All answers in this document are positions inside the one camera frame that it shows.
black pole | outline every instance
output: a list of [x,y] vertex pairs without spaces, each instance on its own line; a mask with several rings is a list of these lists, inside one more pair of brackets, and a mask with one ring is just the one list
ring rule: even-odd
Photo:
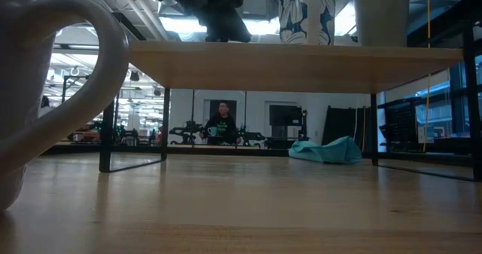
[[474,180],[482,181],[482,157],[480,153],[480,113],[477,95],[477,70],[475,68],[474,26],[468,23],[463,32],[465,80],[467,81],[468,121],[470,124],[470,139]]
[[66,92],[67,92],[67,80],[70,76],[63,76],[63,87],[62,87],[62,103],[66,101]]
[[[194,97],[195,97],[196,91],[193,89],[193,99],[192,99],[192,104],[191,104],[191,123],[192,126],[194,126]],[[191,127],[191,137],[189,138],[189,141],[193,139],[193,128]]]
[[378,165],[377,95],[371,94],[371,163]]
[[164,89],[164,110],[163,110],[163,132],[160,141],[160,160],[167,159],[167,134],[169,132],[169,101],[171,100],[171,90]]
[[244,91],[244,129],[246,129],[246,109],[248,108],[248,91]]
[[117,93],[117,96],[115,97],[114,126],[113,126],[114,127],[114,133],[117,130],[117,117],[119,116],[119,96],[121,94],[121,91],[119,93]]
[[114,120],[114,101],[112,101],[104,110],[102,119],[102,129],[100,130],[101,146],[99,158],[99,171],[108,173],[111,171],[111,144],[114,129],[112,122]]

desk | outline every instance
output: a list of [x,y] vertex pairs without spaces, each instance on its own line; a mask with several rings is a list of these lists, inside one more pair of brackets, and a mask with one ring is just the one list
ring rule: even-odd
[[[134,41],[131,63],[166,88],[163,132],[169,131],[171,88],[314,93],[377,93],[463,59],[462,50]],[[372,119],[372,147],[378,146]],[[163,135],[162,157],[167,157]],[[377,152],[372,163],[377,165]]]

person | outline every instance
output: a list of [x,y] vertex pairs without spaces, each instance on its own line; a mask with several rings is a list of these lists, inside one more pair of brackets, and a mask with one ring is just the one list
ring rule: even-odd
[[47,114],[50,111],[52,111],[52,108],[50,107],[50,100],[47,96],[42,96],[40,108],[38,109],[38,117],[40,118],[41,116]]
[[[216,136],[209,138],[208,129],[210,127],[217,127],[218,131]],[[212,118],[208,120],[204,131],[199,134],[201,139],[208,138],[208,144],[220,145],[222,143],[239,143],[241,141],[238,131],[236,129],[236,122],[234,118],[229,114],[229,105],[226,102],[220,102],[218,112]]]
[[119,136],[120,136],[120,143],[122,145],[127,144],[127,132],[123,125],[120,126]]
[[157,135],[157,144],[160,145],[161,141],[163,140],[163,128],[158,127],[159,134]]
[[156,130],[152,129],[151,135],[149,136],[149,145],[152,145],[156,140]]

blue and white vase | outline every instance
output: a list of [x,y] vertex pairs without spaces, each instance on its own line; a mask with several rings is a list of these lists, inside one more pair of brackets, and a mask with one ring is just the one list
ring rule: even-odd
[[335,0],[279,0],[278,13],[283,44],[334,44]]

wooden table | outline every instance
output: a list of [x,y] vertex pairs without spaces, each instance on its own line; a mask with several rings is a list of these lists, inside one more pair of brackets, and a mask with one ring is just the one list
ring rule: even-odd
[[[166,88],[163,132],[168,132],[171,88],[314,93],[377,93],[446,69],[462,50],[406,47],[333,47],[134,41],[131,63]],[[372,147],[378,146],[372,119]],[[166,159],[167,135],[163,135]],[[373,153],[377,164],[377,153]]]
[[170,155],[99,174],[98,160],[35,159],[0,216],[0,253],[480,253],[481,184],[369,161]]

